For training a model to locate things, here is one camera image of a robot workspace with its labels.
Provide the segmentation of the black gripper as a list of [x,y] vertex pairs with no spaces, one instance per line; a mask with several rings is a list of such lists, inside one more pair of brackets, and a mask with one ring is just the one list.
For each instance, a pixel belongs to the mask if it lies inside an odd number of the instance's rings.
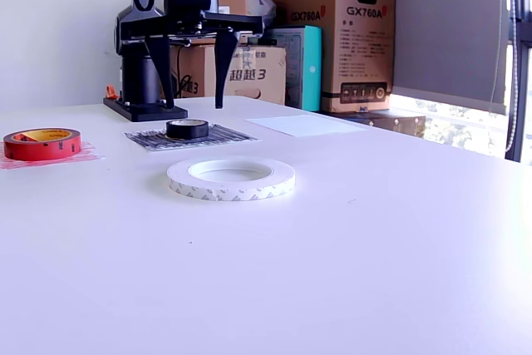
[[[142,5],[133,0],[140,12],[149,12],[155,0]],[[240,33],[260,35],[264,32],[263,19],[247,15],[221,13],[219,0],[164,0],[160,16],[137,17],[118,23],[120,45],[145,41],[154,62],[165,97],[165,107],[174,108],[174,93],[170,66],[170,42],[190,43],[214,38],[215,108],[222,109],[224,88],[230,64],[238,47]]]

